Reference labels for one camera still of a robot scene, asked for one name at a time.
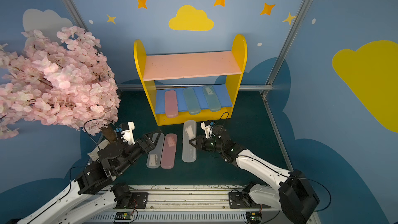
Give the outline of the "pink pencil case top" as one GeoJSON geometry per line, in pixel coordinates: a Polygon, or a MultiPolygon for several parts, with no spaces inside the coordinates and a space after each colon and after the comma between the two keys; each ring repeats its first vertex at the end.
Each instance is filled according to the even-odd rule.
{"type": "Polygon", "coordinates": [[[175,163],[175,154],[177,146],[177,135],[169,133],[165,136],[162,157],[161,157],[161,168],[172,169],[175,163]]]}

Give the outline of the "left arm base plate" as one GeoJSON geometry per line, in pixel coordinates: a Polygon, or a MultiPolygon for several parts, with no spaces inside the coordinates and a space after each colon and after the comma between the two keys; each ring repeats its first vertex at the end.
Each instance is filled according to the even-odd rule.
{"type": "Polygon", "coordinates": [[[115,198],[115,209],[145,209],[148,202],[149,193],[130,192],[119,195],[115,198]]]}

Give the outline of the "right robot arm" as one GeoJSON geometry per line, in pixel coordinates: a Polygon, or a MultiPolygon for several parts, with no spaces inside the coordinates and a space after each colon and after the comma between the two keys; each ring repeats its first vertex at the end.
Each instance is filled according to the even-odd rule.
{"type": "Polygon", "coordinates": [[[254,184],[246,187],[249,199],[258,205],[281,210],[294,224],[305,224],[320,203],[309,179],[299,170],[290,172],[279,168],[230,138],[227,130],[202,123],[205,135],[195,136],[188,130],[189,144],[197,150],[217,152],[229,164],[250,172],[268,186],[254,184]]]}

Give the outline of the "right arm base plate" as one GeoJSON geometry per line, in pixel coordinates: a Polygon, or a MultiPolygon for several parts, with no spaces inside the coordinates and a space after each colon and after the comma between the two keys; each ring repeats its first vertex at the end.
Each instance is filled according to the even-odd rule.
{"type": "Polygon", "coordinates": [[[249,195],[242,193],[237,190],[232,190],[228,193],[229,206],[231,209],[249,209],[249,208],[260,208],[259,204],[256,204],[249,195]]]}

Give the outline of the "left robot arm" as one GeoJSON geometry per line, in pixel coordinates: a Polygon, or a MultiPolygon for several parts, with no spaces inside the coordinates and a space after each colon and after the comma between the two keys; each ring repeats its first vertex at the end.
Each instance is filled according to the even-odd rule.
{"type": "Polygon", "coordinates": [[[93,216],[114,208],[136,207],[125,183],[114,185],[130,166],[145,153],[154,150],[161,131],[144,134],[132,145],[117,141],[98,151],[98,159],[85,169],[57,196],[34,213],[10,224],[82,224],[93,216]]]}

